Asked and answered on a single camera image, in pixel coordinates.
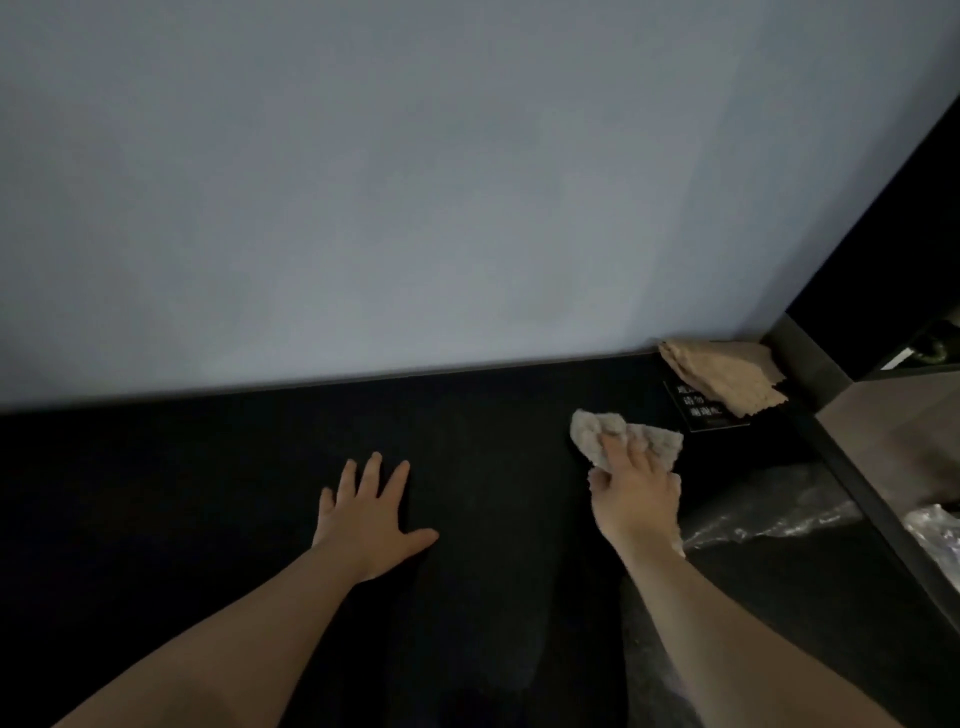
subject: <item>person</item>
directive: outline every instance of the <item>person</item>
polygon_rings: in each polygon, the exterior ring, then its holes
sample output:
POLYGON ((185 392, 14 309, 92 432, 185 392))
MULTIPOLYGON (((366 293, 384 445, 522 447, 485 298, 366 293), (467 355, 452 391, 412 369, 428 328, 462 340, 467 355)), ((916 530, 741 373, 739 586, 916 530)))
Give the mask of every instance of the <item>person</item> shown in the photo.
MULTIPOLYGON (((863 692, 726 597, 672 547, 679 492, 637 442, 604 436, 612 473, 590 471, 593 515, 643 596, 707 728, 898 724, 863 692)), ((274 728, 350 588, 438 539, 401 533, 410 471, 382 494, 374 453, 356 486, 348 461, 324 488, 312 547, 268 582, 148 655, 96 692, 61 728, 274 728)))

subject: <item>plastic wrap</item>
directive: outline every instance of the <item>plastic wrap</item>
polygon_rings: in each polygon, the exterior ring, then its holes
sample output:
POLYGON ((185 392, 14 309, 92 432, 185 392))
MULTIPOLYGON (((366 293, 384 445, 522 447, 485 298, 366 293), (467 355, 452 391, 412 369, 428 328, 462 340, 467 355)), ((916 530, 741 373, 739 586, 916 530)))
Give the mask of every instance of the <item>plastic wrap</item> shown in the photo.
POLYGON ((822 463, 751 473, 681 523, 684 550, 757 536, 803 536, 859 521, 860 509, 822 463))
POLYGON ((927 505, 910 511, 903 525, 960 592, 960 519, 939 505, 927 505))

